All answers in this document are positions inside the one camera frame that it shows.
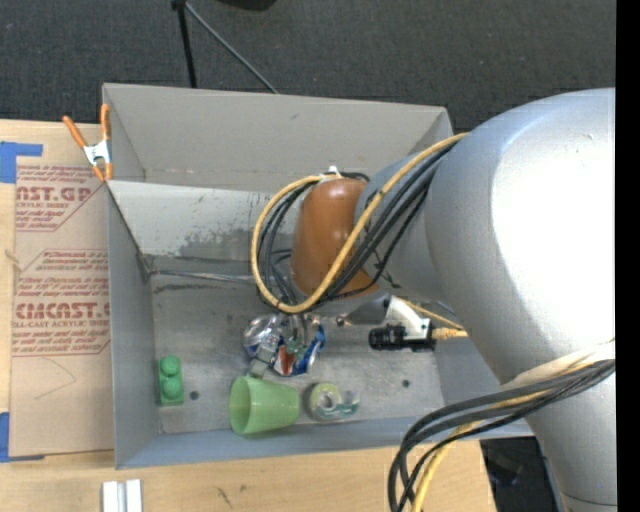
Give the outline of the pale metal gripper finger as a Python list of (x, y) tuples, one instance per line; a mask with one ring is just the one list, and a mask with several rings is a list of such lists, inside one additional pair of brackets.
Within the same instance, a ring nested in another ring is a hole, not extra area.
[(273, 365), (279, 348), (279, 336), (263, 337), (258, 344), (249, 349), (251, 358), (248, 374), (251, 377), (263, 377)]

